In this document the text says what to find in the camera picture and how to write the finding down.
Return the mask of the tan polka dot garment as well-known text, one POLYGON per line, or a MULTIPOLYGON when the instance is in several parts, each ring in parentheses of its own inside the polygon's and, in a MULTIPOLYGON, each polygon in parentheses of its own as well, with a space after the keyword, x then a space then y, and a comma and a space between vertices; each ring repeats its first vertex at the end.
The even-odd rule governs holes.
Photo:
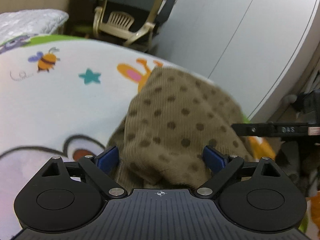
POLYGON ((175 68, 155 68, 108 142, 120 158, 112 178, 127 191, 196 189, 211 176, 202 159, 206 146, 253 160, 247 139, 232 129, 241 122, 240 107, 219 87, 175 68))

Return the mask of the beige mesh office chair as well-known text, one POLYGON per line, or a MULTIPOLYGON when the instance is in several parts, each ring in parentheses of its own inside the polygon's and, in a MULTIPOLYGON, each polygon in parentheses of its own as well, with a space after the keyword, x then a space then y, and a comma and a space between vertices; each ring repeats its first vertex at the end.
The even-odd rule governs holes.
POLYGON ((93 36, 146 52, 167 22, 176 0, 90 0, 93 36))

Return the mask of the cartoon animal print blanket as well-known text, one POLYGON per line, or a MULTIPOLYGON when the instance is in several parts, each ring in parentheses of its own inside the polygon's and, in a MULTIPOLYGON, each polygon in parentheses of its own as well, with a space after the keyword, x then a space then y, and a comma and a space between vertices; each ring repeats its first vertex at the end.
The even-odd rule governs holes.
MULTIPOLYGON (((1 239, 319 239, 319 137, 310 136, 239 136, 249 143, 251 162, 271 158, 304 196, 297 229, 243 229, 188 187, 134 188, 71 231, 22 228, 14 211, 21 189, 54 156, 71 162, 116 147, 108 142, 155 68, 175 68, 219 87, 169 62, 95 40, 22 35, 1 45, 1 239)), ((243 115, 236 124, 255 123, 243 115)))

